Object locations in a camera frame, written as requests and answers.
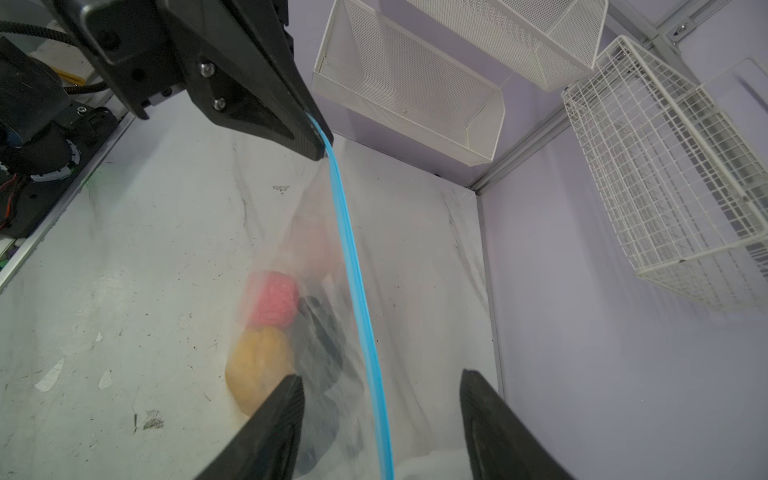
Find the yellow-brown toy potato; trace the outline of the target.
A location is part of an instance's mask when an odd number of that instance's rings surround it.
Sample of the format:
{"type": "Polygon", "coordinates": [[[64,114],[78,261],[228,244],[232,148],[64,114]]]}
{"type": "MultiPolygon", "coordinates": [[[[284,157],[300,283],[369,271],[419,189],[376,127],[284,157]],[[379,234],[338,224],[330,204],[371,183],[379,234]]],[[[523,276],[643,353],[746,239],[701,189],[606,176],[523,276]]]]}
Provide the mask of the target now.
{"type": "Polygon", "coordinates": [[[225,367],[225,381],[240,412],[252,416],[288,375],[296,373],[287,335],[275,327],[245,329],[225,367]]]}

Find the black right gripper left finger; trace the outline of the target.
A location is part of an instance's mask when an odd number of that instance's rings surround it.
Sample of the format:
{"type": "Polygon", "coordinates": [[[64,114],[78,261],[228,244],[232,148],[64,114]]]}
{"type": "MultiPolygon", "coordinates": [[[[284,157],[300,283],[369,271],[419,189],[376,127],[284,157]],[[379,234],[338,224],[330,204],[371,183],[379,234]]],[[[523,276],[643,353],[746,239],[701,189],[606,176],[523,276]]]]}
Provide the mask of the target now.
{"type": "Polygon", "coordinates": [[[302,378],[286,376],[199,479],[293,477],[305,410],[302,378]]]}

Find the black toy avocado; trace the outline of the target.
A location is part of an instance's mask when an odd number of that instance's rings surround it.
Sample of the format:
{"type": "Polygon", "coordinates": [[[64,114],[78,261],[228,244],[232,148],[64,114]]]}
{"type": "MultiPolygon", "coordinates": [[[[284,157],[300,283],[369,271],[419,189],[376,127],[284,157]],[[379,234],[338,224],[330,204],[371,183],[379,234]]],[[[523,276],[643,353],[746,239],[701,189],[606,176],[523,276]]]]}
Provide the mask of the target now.
{"type": "Polygon", "coordinates": [[[325,393],[339,380],[344,366],[345,336],[324,298],[303,296],[289,329],[295,368],[313,393],[325,393]]]}

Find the clear zip bag blue zipper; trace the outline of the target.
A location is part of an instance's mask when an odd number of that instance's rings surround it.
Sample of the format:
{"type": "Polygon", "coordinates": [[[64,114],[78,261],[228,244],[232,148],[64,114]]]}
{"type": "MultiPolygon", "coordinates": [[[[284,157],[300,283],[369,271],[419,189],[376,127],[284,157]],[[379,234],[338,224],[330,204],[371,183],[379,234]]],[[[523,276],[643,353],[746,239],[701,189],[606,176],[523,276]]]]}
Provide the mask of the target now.
{"type": "Polygon", "coordinates": [[[337,138],[257,258],[225,367],[252,418],[289,375],[286,479],[467,479],[466,368],[493,365],[476,201],[337,138]]]}

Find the pink toy fruit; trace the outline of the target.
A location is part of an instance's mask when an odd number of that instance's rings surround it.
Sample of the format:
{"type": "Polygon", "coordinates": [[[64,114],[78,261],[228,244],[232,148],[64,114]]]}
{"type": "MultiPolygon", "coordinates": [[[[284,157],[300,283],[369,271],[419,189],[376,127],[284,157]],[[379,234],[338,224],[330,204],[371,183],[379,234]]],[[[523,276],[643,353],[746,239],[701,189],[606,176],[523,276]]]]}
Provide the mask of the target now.
{"type": "Polygon", "coordinates": [[[247,328],[290,327],[298,311],[297,282],[278,271],[254,272],[243,295],[243,318],[247,328]]]}

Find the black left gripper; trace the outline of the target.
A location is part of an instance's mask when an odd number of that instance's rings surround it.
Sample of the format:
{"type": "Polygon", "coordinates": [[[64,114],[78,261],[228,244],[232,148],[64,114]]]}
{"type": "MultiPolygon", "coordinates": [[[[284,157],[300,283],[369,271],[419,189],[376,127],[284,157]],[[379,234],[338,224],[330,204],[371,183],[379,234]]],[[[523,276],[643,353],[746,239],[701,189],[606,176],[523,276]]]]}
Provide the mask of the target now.
{"type": "Polygon", "coordinates": [[[294,62],[285,1],[48,1],[118,97],[142,119],[188,92],[214,124],[311,160],[326,122],[294,62]]]}

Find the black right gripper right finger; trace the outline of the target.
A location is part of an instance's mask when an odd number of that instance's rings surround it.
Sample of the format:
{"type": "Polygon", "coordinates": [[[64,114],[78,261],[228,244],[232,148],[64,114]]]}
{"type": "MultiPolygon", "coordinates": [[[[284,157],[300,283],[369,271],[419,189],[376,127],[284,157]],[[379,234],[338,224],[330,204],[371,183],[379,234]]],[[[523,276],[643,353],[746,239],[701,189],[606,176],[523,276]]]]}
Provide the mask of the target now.
{"type": "Polygon", "coordinates": [[[490,383],[465,369],[460,383],[464,436],[475,479],[570,479],[490,383]]]}

